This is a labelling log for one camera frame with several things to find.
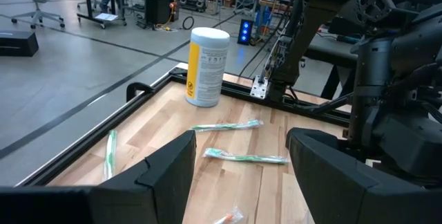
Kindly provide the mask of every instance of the gray floor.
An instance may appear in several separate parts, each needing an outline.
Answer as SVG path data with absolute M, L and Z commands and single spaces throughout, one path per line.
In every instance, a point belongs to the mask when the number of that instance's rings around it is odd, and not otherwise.
M 221 28 L 232 35 L 228 73 L 237 75 L 260 48 L 237 45 L 244 16 L 233 16 L 231 10 L 220 16 L 181 10 L 180 20 L 170 25 L 176 32 L 143 30 L 134 15 L 126 17 L 127 26 L 102 30 L 90 21 L 79 23 L 80 1 L 52 0 L 41 6 L 61 14 L 66 28 L 51 21 L 38 26 L 40 49 L 34 57 L 0 57 L 0 185 L 17 184 L 116 111 L 125 103 L 130 82 L 150 84 L 178 62 L 187 62 L 191 31 L 180 29 L 185 17 L 193 15 L 194 27 Z M 30 0 L 0 0 L 0 30 L 30 31 L 29 19 L 12 24 L 9 17 L 31 10 Z M 251 62 L 245 77 L 260 72 L 264 54 Z M 296 88 L 319 94 L 331 69 L 307 60 Z

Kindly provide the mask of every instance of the white canister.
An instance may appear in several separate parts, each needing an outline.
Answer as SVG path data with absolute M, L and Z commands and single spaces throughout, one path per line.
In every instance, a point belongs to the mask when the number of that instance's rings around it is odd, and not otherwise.
M 194 28 L 191 34 L 186 100 L 202 107 L 220 101 L 230 35 L 215 28 Z

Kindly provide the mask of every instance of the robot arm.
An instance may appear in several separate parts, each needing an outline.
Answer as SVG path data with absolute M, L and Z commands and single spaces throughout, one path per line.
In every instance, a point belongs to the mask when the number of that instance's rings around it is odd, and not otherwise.
M 303 1 L 285 62 L 269 78 L 270 98 L 296 81 L 298 60 L 317 28 L 346 0 Z M 442 4 L 431 5 L 441 1 L 355 0 L 357 20 L 385 31 L 354 49 L 358 65 L 347 140 L 309 129 L 287 134 L 316 224 L 442 221 L 434 207 L 442 205 L 442 126 L 427 117 L 442 115 L 422 100 L 440 90 L 434 76 L 442 65 Z M 381 163 L 369 167 L 367 159 Z
M 418 15 L 419 4 L 431 6 L 442 0 L 295 0 L 285 36 L 280 38 L 284 53 L 272 67 L 268 97 L 280 101 L 288 86 L 299 77 L 298 64 L 322 24 L 335 17 L 349 1 L 354 1 L 352 15 L 364 26 L 402 29 Z

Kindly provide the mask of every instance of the tabletop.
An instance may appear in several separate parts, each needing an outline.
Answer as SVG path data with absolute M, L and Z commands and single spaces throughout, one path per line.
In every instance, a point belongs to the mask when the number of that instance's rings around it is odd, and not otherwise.
M 233 75 L 224 75 L 224 80 L 251 85 L 250 80 Z M 256 129 L 197 132 L 195 172 L 183 223 L 213 223 L 234 207 L 244 214 L 239 223 L 301 223 L 307 205 L 291 163 L 233 162 L 202 154 L 214 147 L 241 155 L 289 158 L 285 137 L 290 128 L 320 129 L 340 137 L 342 127 L 225 95 L 217 106 L 200 108 L 189 104 L 184 92 L 185 85 L 170 82 L 116 127 L 116 172 L 133 166 L 194 125 L 259 119 L 264 124 Z M 303 93 L 298 97 L 317 104 L 326 101 Z M 102 183 L 106 141 L 99 141 L 49 185 Z

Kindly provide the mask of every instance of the electronic equipment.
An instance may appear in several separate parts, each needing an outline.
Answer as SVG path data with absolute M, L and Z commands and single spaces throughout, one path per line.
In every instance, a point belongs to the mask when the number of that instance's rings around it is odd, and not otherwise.
M 249 45 L 251 38 L 251 29 L 253 27 L 253 22 L 241 19 L 240 32 L 238 34 L 238 44 Z
M 144 0 L 144 20 L 147 25 L 165 24 L 171 15 L 170 0 Z
M 345 139 L 301 128 L 287 134 L 314 222 L 441 223 L 442 0 L 291 2 L 289 23 L 251 94 L 258 88 L 269 105 L 348 128 Z M 293 91 L 287 95 L 318 28 L 348 3 L 366 32 L 376 29 L 352 48 L 358 55 L 354 92 L 315 106 Z M 336 110 L 346 104 L 351 114 Z M 367 160 L 377 162 L 371 167 Z
M 0 187 L 0 223 L 181 223 L 195 149 L 186 131 L 95 187 Z
M 32 57 L 38 50 L 35 33 L 0 30 L 0 56 Z

